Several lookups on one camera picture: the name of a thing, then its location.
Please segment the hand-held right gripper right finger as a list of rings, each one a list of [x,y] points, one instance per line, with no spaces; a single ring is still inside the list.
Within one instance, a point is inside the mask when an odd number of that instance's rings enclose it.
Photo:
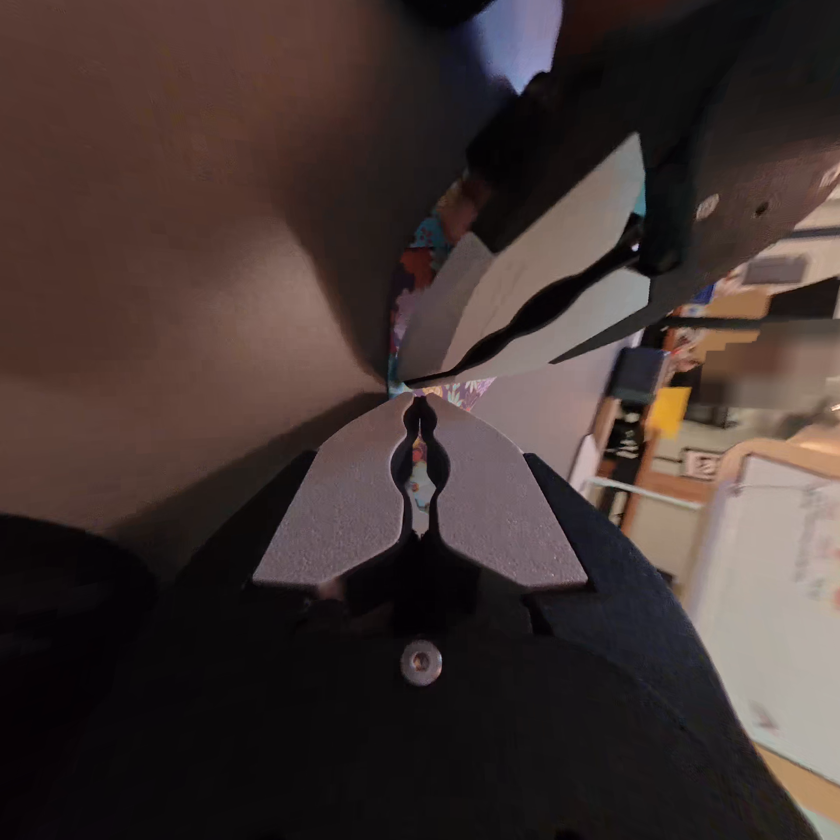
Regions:
[[[433,479],[442,544],[523,589],[582,587],[583,565],[519,446],[439,396],[426,402],[427,447],[444,459],[445,477]]]

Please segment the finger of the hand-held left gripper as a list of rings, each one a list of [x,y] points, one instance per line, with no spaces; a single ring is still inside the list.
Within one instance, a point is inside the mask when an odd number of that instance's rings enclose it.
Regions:
[[[584,277],[615,252],[643,191],[644,159],[637,133],[594,168],[523,234],[493,253],[468,232],[417,303],[396,357],[396,375],[447,371],[479,341],[533,329],[595,280]]]
[[[650,279],[634,269],[621,268],[595,280],[559,314],[533,329],[516,328],[510,338],[494,333],[479,341],[467,356],[447,371],[414,378],[402,373],[413,389],[518,375],[554,364],[561,356],[644,309],[650,298]]]

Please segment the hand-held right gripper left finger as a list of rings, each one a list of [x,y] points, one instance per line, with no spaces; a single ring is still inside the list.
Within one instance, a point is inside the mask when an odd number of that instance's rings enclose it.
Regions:
[[[414,403],[414,394],[401,394],[321,445],[253,573],[255,585],[329,589],[399,543],[410,521],[394,463],[411,451]]]

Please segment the floral patterned origami paper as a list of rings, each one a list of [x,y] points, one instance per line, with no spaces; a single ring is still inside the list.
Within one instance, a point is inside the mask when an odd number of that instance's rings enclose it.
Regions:
[[[464,172],[417,226],[392,273],[386,373],[389,398],[406,390],[396,375],[396,357],[416,305],[475,222],[488,194],[489,189],[483,181]],[[436,488],[427,474],[427,447],[420,436],[413,442],[412,457],[406,491],[412,504],[413,530],[421,536],[429,525],[429,510]]]

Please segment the dark blue box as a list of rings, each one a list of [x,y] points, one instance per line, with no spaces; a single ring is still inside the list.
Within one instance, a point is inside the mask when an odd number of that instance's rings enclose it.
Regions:
[[[623,348],[616,358],[606,396],[634,405],[653,404],[668,360],[669,353],[664,350]]]

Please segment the yellow paper sheet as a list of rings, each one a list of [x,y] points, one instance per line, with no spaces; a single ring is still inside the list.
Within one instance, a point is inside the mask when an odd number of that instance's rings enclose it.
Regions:
[[[688,386],[665,386],[658,390],[646,416],[646,430],[665,439],[675,439],[686,416],[691,394]]]

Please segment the whiteboard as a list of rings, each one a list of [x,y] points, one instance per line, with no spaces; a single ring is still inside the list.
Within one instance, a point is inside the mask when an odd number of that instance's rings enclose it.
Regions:
[[[728,456],[689,616],[750,738],[838,784],[838,457],[758,439]]]

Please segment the wooden shelf frame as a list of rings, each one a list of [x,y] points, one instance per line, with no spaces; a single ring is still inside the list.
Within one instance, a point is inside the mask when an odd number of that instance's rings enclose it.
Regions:
[[[656,455],[660,432],[651,427],[651,406],[607,397],[595,418],[593,437],[599,455],[597,479],[610,486],[588,485],[585,494],[594,507],[625,534],[634,524],[644,487]]]

